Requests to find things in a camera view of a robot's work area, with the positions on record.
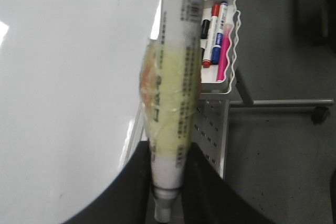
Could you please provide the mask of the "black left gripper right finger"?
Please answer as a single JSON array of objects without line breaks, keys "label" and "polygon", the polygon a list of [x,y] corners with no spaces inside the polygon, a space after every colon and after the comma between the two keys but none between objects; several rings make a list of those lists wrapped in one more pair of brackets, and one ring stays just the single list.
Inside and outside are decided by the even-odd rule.
[{"label": "black left gripper right finger", "polygon": [[182,208],[185,223],[273,223],[229,187],[196,143],[186,160]]}]

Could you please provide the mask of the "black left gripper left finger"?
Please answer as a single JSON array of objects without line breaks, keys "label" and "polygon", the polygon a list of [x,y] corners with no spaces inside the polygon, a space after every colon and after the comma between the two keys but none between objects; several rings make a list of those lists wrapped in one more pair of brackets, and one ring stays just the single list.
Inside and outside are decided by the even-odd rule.
[{"label": "black left gripper left finger", "polygon": [[150,184],[149,143],[140,141],[117,178],[65,223],[145,223]]}]

